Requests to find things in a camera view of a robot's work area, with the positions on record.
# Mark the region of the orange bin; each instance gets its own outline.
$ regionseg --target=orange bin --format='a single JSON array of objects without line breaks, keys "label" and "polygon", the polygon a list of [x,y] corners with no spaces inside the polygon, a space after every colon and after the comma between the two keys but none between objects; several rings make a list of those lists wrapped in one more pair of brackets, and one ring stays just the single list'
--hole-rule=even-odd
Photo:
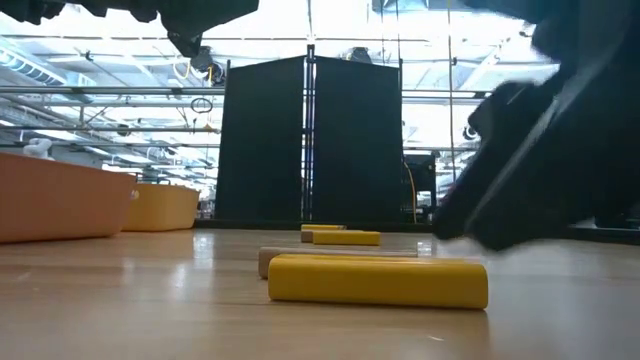
[{"label": "orange bin", "polygon": [[0,243],[106,237],[125,223],[136,179],[0,153]]}]

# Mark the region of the yellow cable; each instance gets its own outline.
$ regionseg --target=yellow cable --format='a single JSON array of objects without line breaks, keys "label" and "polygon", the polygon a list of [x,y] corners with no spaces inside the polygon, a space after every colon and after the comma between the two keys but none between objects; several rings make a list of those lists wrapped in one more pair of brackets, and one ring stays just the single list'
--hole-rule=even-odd
[{"label": "yellow cable", "polygon": [[416,217],[416,187],[413,184],[413,175],[411,175],[411,169],[409,169],[409,165],[407,165],[406,162],[402,162],[404,164],[404,167],[407,168],[407,171],[409,172],[409,181],[411,182],[411,203],[413,204],[413,223],[417,224],[418,223],[418,219]]}]

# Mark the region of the wooden block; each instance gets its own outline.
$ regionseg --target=wooden block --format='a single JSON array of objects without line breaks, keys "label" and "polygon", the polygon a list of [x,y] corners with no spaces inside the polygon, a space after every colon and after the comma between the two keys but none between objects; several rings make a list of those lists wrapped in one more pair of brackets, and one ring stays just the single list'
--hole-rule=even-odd
[{"label": "wooden block", "polygon": [[315,224],[302,224],[300,230],[346,230],[345,225],[315,225]]},{"label": "wooden block", "polygon": [[300,240],[314,245],[367,245],[379,246],[380,233],[359,230],[302,231]]},{"label": "wooden block", "polygon": [[266,279],[269,273],[269,263],[271,259],[282,254],[307,254],[307,255],[349,255],[349,256],[376,256],[394,258],[415,258],[417,251],[379,251],[373,250],[342,250],[327,248],[283,248],[283,247],[263,247],[258,253],[258,273],[260,277]]},{"label": "wooden block", "polygon": [[461,259],[279,255],[269,264],[272,300],[484,309],[481,264]]}]

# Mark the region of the table surface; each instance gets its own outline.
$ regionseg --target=table surface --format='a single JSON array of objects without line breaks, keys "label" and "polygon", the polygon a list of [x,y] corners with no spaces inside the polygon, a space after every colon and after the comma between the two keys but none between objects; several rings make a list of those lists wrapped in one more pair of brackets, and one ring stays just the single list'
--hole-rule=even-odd
[{"label": "table surface", "polygon": [[298,232],[196,230],[0,246],[0,358],[637,359],[640,248],[548,241],[505,254],[429,235],[383,248],[487,267],[486,312],[272,303],[260,246]]}]

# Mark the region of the black partition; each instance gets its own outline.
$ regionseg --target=black partition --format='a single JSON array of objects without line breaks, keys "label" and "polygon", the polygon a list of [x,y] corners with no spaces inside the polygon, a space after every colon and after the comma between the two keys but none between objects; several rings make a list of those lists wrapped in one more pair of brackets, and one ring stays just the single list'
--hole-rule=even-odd
[{"label": "black partition", "polygon": [[401,221],[397,68],[316,57],[312,220]]},{"label": "black partition", "polygon": [[304,57],[232,68],[215,218],[300,221]]}]

